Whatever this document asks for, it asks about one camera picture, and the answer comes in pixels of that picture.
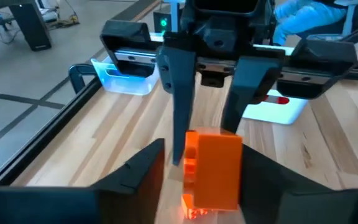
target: orange block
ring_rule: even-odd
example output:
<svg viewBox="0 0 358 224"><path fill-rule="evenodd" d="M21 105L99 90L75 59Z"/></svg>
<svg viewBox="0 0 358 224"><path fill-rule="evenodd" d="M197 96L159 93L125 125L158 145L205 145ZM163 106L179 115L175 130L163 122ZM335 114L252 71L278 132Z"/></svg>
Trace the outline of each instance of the orange block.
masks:
<svg viewBox="0 0 358 224"><path fill-rule="evenodd" d="M241 157L240 136L220 129L188 131L183 193L190 207L237 210Z"/></svg>

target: wooden tabletop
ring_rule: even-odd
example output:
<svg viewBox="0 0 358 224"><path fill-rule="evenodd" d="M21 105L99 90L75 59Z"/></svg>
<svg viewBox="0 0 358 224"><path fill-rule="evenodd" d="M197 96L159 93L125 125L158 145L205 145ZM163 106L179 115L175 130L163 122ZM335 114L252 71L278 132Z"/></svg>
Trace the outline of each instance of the wooden tabletop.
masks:
<svg viewBox="0 0 358 224"><path fill-rule="evenodd" d="M221 89L197 86L191 128L219 126L229 83L228 77ZM160 82L145 96L101 88L14 185L86 186L123 165L154 139L165 138L165 180L156 223L243 223L238 211L183 219L182 171L171 165L172 109L172 97ZM323 185L358 187L356 81L337 83L310 101L293 125L243 119L237 133L244 144Z"/></svg>

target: gray floor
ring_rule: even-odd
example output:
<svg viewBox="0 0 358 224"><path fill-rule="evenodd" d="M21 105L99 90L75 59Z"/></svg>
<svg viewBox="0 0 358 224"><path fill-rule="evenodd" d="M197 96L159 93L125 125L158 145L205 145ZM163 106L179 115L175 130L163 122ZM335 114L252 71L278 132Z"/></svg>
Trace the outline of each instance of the gray floor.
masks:
<svg viewBox="0 0 358 224"><path fill-rule="evenodd" d="M0 93L41 99L53 87L67 77L70 65L89 59L102 45L99 32L104 22L129 7L132 2L69 0L78 14L80 25L67 29L51 30L53 47L50 50L32 52L19 34L11 45L0 43ZM61 1L62 18L71 14ZM154 31L152 13L144 22ZM287 46L295 46L297 37L290 37ZM69 83L56 91L48 101L68 103L75 93ZM15 119L32 105L0 100L0 134L6 126L10 131L0 137L0 167L12 157L58 110L38 106L22 121Z"/></svg>

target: person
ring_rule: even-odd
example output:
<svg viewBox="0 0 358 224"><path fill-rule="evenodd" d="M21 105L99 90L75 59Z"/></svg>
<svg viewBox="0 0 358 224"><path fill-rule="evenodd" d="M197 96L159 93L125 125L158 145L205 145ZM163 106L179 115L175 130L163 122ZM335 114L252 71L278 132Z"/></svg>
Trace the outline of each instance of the person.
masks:
<svg viewBox="0 0 358 224"><path fill-rule="evenodd" d="M284 45L288 35L340 21L350 4L358 4L358 0L288 0L274 11L278 25L273 44Z"/></svg>

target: green light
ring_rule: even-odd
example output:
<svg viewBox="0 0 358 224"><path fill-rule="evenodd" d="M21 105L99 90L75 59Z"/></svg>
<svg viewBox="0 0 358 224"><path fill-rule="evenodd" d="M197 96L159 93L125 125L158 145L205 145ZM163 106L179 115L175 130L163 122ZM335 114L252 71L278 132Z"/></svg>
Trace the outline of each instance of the green light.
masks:
<svg viewBox="0 0 358 224"><path fill-rule="evenodd" d="M162 27L167 26L167 19L162 19L162 20L160 21L160 24L161 24Z"/></svg>

